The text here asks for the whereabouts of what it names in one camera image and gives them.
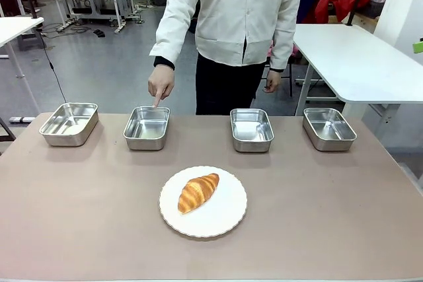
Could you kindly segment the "person's right hand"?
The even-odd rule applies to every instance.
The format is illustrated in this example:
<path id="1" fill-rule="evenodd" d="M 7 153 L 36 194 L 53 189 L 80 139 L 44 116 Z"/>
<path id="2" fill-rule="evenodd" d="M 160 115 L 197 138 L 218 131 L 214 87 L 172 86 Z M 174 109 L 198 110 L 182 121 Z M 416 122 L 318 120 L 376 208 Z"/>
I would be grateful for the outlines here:
<path id="1" fill-rule="evenodd" d="M 153 107 L 168 97 L 174 87 L 174 70 L 166 65 L 158 64 L 154 67 L 148 79 L 148 92 L 154 98 Z"/>

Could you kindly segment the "person's left hand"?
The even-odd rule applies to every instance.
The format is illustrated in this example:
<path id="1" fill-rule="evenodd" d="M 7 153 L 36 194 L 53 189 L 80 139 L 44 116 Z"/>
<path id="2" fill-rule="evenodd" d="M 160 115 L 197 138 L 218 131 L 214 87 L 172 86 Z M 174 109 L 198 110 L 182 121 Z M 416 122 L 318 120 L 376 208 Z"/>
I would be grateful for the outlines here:
<path id="1" fill-rule="evenodd" d="M 281 81 L 281 72 L 282 70 L 279 69 L 269 69 L 266 78 L 266 85 L 263 90 L 265 93 L 270 94 L 277 91 Z"/>

